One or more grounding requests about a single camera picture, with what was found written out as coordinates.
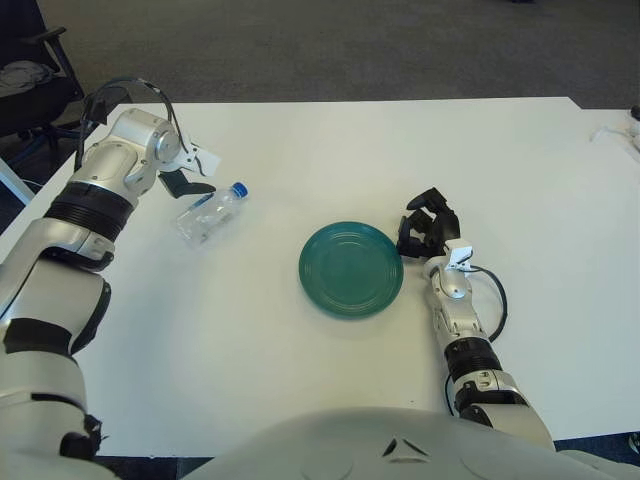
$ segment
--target white table leg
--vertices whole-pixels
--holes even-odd
[[[2,157],[0,157],[0,182],[4,183],[25,205],[34,197],[31,189],[9,168]]]

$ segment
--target chair armrest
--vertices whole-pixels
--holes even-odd
[[[42,33],[39,33],[38,35],[34,35],[33,37],[21,38],[20,40],[30,45],[37,45],[38,43],[48,42],[50,40],[58,38],[66,31],[67,29],[64,27],[53,27]]]

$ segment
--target green plate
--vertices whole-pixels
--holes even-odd
[[[298,270],[311,300],[345,318],[385,309],[403,278],[402,260],[391,240],[358,222],[334,223],[314,233],[302,249]]]

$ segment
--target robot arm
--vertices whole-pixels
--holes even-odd
[[[218,162],[181,141],[167,120],[127,110],[0,266],[0,452],[10,456],[0,464],[15,465],[20,478],[30,478],[34,461],[54,457],[71,462],[64,478],[75,478],[73,471],[103,478],[97,465],[72,461],[91,459],[100,443],[72,358],[93,339],[109,303],[110,286],[94,272],[113,259],[118,234],[158,171],[173,175],[164,183],[174,196],[211,192],[180,178],[179,169],[211,175]]]
[[[423,207],[435,214],[433,220]],[[407,208],[415,211],[402,219],[398,251],[428,258],[424,266],[427,303],[460,417],[554,449],[544,423],[513,377],[502,369],[473,308],[467,279],[473,248],[460,238],[455,213],[435,188],[416,197]],[[411,237],[411,229],[424,233],[424,241]]]

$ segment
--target black cable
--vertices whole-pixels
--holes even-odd
[[[504,326],[507,324],[507,316],[509,314],[507,309],[507,293],[504,291],[504,287],[502,286],[502,282],[500,282],[500,279],[498,278],[498,276],[495,273],[493,273],[491,270],[487,270],[486,268],[479,267],[477,265],[471,265],[471,270],[466,270],[466,272],[484,273],[491,280],[493,280],[493,283],[495,283],[496,288],[500,293],[500,301],[502,302],[502,315],[500,316],[500,321],[498,322],[498,326],[496,327],[495,331],[491,335],[489,335],[489,341],[494,342],[496,338],[500,336],[500,334],[502,333],[502,330],[504,330]]]
[[[444,396],[447,399],[447,408],[449,414],[453,417],[453,408],[451,408],[451,400],[449,400],[449,381],[451,380],[451,374],[447,375],[447,379],[444,381]]]
[[[88,106],[94,105],[100,93],[102,93],[105,89],[112,87],[117,83],[135,83],[138,85],[142,85],[143,87],[155,93],[162,100],[162,103],[164,103],[164,106],[167,109],[167,121],[174,123],[176,127],[176,132],[178,134],[178,139],[180,140],[180,144],[182,145],[182,148],[184,149],[184,151],[188,153],[187,147],[184,144],[182,132],[180,131],[180,125],[178,124],[178,119],[176,117],[175,111],[173,110],[173,105],[171,104],[171,100],[169,100],[169,97],[167,97],[167,95],[162,90],[160,90],[160,88],[155,86],[153,83],[147,80],[144,80],[142,78],[116,77],[102,84],[95,92],[87,96],[87,101],[85,101],[84,109],[82,111],[82,116],[80,117],[80,136],[78,137],[78,148],[76,150],[76,156],[73,164],[74,171],[77,171],[82,167],[82,157],[84,156],[84,141],[85,141],[86,129],[87,129],[87,115],[89,114]]]
[[[486,268],[479,267],[477,265],[471,265],[471,270],[461,270],[461,271],[466,273],[482,272],[486,274],[487,276],[489,276],[489,278],[491,278],[491,280],[493,280],[493,283],[495,283],[496,288],[500,293],[500,301],[502,302],[502,315],[500,316],[500,322],[498,322],[498,326],[496,327],[495,331],[491,335],[489,335],[489,341],[493,343],[496,340],[496,338],[500,336],[500,334],[502,333],[502,330],[504,330],[504,326],[507,324],[507,315],[508,315],[507,293],[504,291],[504,287],[502,286],[502,282],[500,282],[500,279],[498,278],[498,276],[495,273],[493,273],[491,270],[487,270]],[[447,375],[447,379],[444,381],[444,396],[447,401],[447,408],[449,409],[449,413],[451,414],[451,416],[454,416],[453,408],[451,407],[451,400],[449,399],[448,387],[449,387],[450,381],[451,381],[451,374]]]

